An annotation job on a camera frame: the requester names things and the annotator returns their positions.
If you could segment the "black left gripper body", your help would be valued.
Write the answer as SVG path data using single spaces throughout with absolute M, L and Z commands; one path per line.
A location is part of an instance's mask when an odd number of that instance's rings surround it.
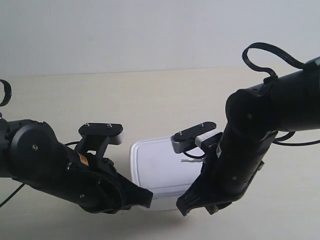
M 66 146 L 32 147 L 32 188 L 89 213 L 116 213 L 125 205 L 121 177 L 108 161 Z

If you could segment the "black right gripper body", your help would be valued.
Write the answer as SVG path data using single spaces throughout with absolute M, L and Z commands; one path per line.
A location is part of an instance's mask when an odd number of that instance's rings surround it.
M 277 135 L 276 130 L 241 132 L 226 127 L 199 136 L 206 152 L 199 176 L 201 197 L 208 200 L 238 200 L 246 192 Z

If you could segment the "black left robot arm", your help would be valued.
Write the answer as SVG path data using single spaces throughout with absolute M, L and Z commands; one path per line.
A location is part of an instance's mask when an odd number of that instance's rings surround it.
M 1 177 L 93 214 L 149 208 L 153 193 L 121 175 L 105 157 L 109 145 L 122 143 L 123 126 L 89 122 L 78 132 L 79 141 L 61 143 L 46 122 L 1 119 Z

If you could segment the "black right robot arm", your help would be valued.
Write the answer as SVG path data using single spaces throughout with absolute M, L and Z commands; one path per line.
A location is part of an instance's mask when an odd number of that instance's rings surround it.
M 200 148 L 201 171 L 176 206 L 182 215 L 205 208 L 215 214 L 243 197 L 272 144 L 283 145 L 279 132 L 292 135 L 320 127 L 320 60 L 312 59 L 297 72 L 266 78 L 239 89 L 225 104 L 227 124 L 216 131 L 211 121 L 171 137 L 175 153 Z

